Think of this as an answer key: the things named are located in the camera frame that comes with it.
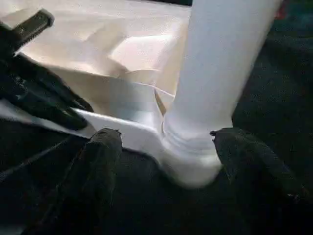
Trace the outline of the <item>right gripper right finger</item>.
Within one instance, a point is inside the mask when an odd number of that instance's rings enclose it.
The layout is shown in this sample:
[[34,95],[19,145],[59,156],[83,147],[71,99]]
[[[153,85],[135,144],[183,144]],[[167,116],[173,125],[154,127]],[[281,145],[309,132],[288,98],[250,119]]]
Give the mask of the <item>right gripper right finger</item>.
[[251,234],[313,233],[312,192],[269,146],[238,128],[210,135]]

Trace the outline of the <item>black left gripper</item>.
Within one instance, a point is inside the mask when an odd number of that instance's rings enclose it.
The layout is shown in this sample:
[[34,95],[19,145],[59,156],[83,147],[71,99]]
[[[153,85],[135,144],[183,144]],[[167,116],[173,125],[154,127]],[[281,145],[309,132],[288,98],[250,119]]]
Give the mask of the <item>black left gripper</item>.
[[[54,16],[44,9],[14,28],[0,22],[0,59],[14,57],[20,48],[52,27],[53,23]],[[17,55],[17,71],[57,95],[68,106],[81,110],[93,110],[92,106],[77,95],[57,74],[29,57]]]

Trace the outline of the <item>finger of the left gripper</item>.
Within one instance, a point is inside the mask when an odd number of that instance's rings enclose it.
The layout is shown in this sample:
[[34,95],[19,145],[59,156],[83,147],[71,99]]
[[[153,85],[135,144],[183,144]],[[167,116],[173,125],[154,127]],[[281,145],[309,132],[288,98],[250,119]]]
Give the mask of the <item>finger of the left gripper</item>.
[[87,121],[67,105],[56,99],[35,95],[16,95],[14,105],[37,118],[52,121],[67,129],[84,129]]

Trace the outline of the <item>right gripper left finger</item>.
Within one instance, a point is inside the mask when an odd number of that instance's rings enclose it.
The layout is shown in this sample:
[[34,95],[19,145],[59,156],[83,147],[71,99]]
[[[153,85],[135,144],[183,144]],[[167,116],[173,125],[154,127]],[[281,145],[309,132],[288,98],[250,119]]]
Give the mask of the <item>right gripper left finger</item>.
[[100,235],[112,203],[122,153],[118,130],[95,133],[75,156],[39,220],[38,235]]

